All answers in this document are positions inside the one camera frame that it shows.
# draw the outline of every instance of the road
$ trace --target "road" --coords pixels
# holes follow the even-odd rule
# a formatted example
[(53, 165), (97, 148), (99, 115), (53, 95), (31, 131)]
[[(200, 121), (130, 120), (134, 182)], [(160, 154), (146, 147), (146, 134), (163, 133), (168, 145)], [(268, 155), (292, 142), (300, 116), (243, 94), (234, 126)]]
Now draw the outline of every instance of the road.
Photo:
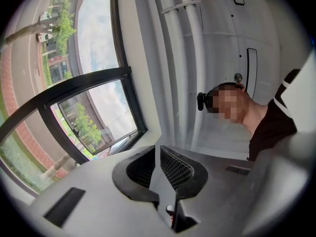
[[(15, 31), (36, 23), (40, 14), (47, 10), (49, 3), (50, 0), (26, 0)], [(19, 107), (44, 90), (40, 77), (39, 48), (40, 43), (35, 34), (18, 39), (12, 44), (11, 76)], [(26, 119), (26, 124), (37, 143), (54, 161), (65, 155), (65, 151), (51, 135), (38, 111)], [(72, 159), (68, 160), (64, 169), (70, 171), (74, 167), (73, 163)]]

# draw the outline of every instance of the white car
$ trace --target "white car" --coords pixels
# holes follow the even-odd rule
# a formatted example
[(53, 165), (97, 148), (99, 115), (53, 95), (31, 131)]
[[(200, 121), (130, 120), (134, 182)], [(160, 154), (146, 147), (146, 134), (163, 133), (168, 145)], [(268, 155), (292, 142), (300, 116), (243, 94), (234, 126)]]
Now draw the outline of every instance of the white car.
[[(49, 15), (49, 13), (47, 11), (44, 11), (40, 14), (39, 16), (39, 20), (42, 21), (42, 20), (45, 20), (47, 18), (51, 18), (51, 15)], [(53, 37), (52, 34), (38, 34), (38, 40), (40, 42), (44, 42), (44, 41), (47, 41), (49, 40), (51, 37)]]

